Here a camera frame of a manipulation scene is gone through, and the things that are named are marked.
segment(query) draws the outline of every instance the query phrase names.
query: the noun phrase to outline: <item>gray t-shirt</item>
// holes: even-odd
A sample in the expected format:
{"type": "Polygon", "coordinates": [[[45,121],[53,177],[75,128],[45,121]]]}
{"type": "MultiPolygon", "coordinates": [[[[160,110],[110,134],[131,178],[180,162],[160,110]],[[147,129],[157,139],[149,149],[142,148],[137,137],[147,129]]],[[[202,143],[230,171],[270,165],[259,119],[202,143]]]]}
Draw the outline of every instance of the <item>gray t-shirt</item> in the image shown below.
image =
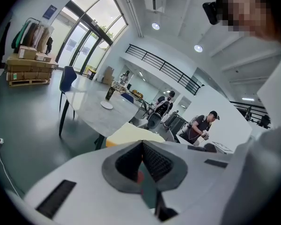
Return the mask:
{"type": "MultiPolygon", "coordinates": [[[[211,126],[211,124],[207,122],[207,119],[204,120],[204,117],[204,115],[201,115],[195,120],[198,123],[197,127],[200,131],[208,131],[211,126]]],[[[195,141],[197,141],[200,135],[192,127],[190,127],[186,133],[181,135],[181,137],[187,140],[189,143],[193,144],[195,141]]]]}

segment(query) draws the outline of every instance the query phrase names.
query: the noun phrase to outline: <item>trash can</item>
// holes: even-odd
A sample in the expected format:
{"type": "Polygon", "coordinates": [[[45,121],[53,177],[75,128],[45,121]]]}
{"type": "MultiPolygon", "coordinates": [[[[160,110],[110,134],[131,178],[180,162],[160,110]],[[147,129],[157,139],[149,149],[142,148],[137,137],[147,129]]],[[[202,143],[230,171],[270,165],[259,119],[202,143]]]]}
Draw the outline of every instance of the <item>trash can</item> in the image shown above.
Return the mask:
{"type": "Polygon", "coordinates": [[[88,72],[88,79],[93,80],[93,77],[95,76],[96,71],[90,69],[88,72]]]}

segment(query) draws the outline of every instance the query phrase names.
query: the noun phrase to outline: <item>wooden pallet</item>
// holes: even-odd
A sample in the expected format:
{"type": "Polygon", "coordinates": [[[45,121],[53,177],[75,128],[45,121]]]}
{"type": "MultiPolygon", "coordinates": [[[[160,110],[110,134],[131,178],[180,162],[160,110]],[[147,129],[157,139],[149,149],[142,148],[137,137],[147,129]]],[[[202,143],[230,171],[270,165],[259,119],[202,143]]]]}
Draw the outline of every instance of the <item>wooden pallet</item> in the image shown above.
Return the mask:
{"type": "Polygon", "coordinates": [[[35,84],[50,84],[50,79],[26,79],[9,81],[10,87],[35,85],[35,84]]]}

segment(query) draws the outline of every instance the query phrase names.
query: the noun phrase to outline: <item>white plate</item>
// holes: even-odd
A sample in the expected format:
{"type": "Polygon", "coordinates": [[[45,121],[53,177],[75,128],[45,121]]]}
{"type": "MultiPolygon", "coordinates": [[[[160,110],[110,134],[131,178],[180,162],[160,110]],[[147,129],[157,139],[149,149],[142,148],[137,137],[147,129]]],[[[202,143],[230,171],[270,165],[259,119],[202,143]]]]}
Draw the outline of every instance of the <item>white plate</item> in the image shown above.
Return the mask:
{"type": "Polygon", "coordinates": [[[106,109],[113,109],[113,106],[109,102],[106,102],[106,101],[102,101],[101,106],[106,109]]]}

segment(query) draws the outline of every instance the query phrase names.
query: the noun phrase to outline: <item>black cap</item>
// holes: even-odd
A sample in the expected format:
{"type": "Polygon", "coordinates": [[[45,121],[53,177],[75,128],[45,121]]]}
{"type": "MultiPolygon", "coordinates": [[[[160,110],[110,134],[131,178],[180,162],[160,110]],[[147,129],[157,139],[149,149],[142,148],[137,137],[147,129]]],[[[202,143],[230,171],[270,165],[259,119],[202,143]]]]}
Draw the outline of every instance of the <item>black cap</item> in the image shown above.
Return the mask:
{"type": "Polygon", "coordinates": [[[220,116],[217,115],[216,111],[211,111],[209,114],[213,114],[216,119],[220,120],[220,116]]]}
{"type": "Polygon", "coordinates": [[[173,98],[175,96],[175,92],[174,91],[170,91],[169,96],[171,96],[173,98]]]}

